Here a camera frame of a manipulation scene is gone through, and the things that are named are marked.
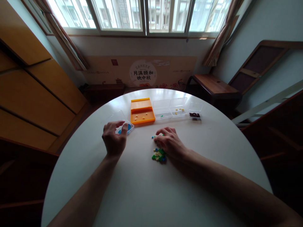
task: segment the finger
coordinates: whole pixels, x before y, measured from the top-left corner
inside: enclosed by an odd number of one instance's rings
[[[155,142],[160,141],[160,142],[164,143],[164,142],[166,142],[166,140],[167,140],[167,138],[165,138],[164,136],[157,136],[154,138]]]
[[[168,134],[168,131],[165,130],[164,128],[159,129],[159,130],[156,132],[156,136],[159,135],[160,133],[162,133],[163,135],[167,135],[167,134]]]
[[[121,129],[121,137],[125,137],[127,136],[127,129],[128,129],[128,123],[125,123]]]
[[[120,127],[121,125],[124,124],[125,121],[113,121],[113,122],[109,122],[107,124],[108,129],[110,131],[116,131],[116,128]]]
[[[165,150],[165,141],[167,139],[164,136],[157,136],[154,138],[155,143],[160,147]]]
[[[165,127],[164,129],[168,132],[173,132],[170,127]]]
[[[175,128],[170,128],[174,133],[177,134],[176,129]]]

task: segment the right hand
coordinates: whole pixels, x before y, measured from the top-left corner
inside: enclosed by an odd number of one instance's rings
[[[157,143],[168,155],[183,161],[190,153],[190,149],[186,148],[179,139],[176,129],[165,127],[156,132],[157,137],[154,138]]]

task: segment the hand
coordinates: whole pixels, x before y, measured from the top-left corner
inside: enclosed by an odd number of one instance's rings
[[[191,150],[184,146],[174,128],[162,128],[156,132],[156,135],[159,135],[160,133],[164,136],[157,136],[154,138],[154,141],[168,155],[182,161],[190,153]]]
[[[125,121],[114,121],[104,125],[102,139],[105,143],[107,155],[118,156],[122,154],[126,146],[128,124]],[[116,128],[122,126],[121,134],[116,134]]]

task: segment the glass pane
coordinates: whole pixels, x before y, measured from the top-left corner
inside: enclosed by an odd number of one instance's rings
[[[96,28],[86,0],[47,0],[63,27]]]
[[[103,30],[141,31],[139,0],[94,0]]]
[[[170,0],[148,0],[149,32],[169,32]]]
[[[225,22],[230,2],[231,0],[196,0],[189,31],[220,31]]]
[[[190,0],[175,0],[173,32],[184,32]]]
[[[149,32],[184,32],[190,0],[175,0],[171,30],[171,0],[148,0]]]

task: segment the forearm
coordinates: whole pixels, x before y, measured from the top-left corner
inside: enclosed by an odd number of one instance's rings
[[[107,155],[48,227],[92,226],[119,158]]]
[[[194,151],[184,162],[198,171],[248,217],[266,226],[301,226],[302,218],[281,200],[235,171]]]

